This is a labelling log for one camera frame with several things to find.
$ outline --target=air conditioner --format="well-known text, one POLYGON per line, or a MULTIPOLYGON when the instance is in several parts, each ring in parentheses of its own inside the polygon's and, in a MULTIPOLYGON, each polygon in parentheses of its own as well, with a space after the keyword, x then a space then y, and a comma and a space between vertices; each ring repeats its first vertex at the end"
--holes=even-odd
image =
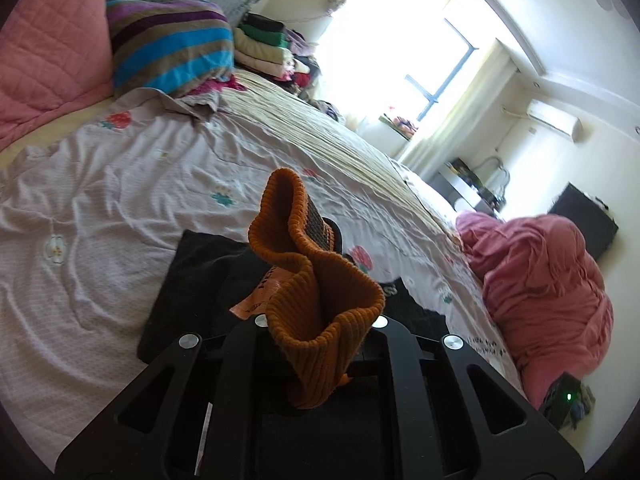
POLYGON ((527 115, 531 119, 549 126, 553 131, 561 134, 571 142, 575 142, 582 130, 580 119, 537 99, 532 99, 529 103, 527 115))

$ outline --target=bedsheet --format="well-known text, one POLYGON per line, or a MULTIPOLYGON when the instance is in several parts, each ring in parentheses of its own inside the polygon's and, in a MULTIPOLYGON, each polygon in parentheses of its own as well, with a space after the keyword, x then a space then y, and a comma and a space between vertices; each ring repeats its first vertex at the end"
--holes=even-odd
MULTIPOLYGON (((406 174, 399 178, 402 171, 410 173, 406 168, 394 168, 386 155, 347 127, 257 74, 238 69, 236 77, 248 91, 223 90, 223 99, 229 110, 264 124, 313 156, 367 183, 380 194, 393 197, 399 206, 414 210, 432 235, 444 232, 450 239, 456 238, 455 220, 450 220, 450 208, 438 205, 441 201, 437 197, 434 201, 433 194, 424 194, 423 188, 412 186, 411 178, 406 174)), ((0 170, 7 167, 26 146, 49 146, 93 119, 112 103, 113 98, 105 99, 51 121, 15 141, 0 152, 0 170)))
POLYGON ((303 175, 361 269, 401 276, 520 389, 446 234, 296 142, 214 108, 135 90, 0 172, 0 401, 47 466, 142 370, 136 345, 182 231, 246 240, 283 166, 303 175))

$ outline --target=ceiling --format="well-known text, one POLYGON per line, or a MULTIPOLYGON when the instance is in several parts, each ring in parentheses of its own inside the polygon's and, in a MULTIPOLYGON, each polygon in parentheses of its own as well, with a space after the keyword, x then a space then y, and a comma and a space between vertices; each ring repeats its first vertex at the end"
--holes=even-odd
POLYGON ((640 31, 619 0, 484 1, 508 29, 499 39, 525 86, 640 140, 640 31))

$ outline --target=orange knit beanie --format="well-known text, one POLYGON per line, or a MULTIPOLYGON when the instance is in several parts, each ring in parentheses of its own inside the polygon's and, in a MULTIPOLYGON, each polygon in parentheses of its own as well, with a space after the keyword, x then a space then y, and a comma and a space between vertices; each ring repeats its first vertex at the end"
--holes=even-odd
POLYGON ((297 408, 319 406, 335 390, 371 324, 382 313, 380 286, 333 252, 300 177, 282 168, 269 177, 249 244, 263 260, 292 273, 267 300, 269 330, 300 380, 289 389, 297 408))

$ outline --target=orange tag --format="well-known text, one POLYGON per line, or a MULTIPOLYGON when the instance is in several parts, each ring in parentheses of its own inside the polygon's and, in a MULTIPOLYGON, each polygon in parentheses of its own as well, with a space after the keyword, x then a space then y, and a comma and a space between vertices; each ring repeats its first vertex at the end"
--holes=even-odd
POLYGON ((258 286, 254 288, 254 291, 229 310, 240 319, 247 319, 254 314, 264 314, 267 300, 291 276, 292 273, 288 270, 276 266, 271 267, 258 286))

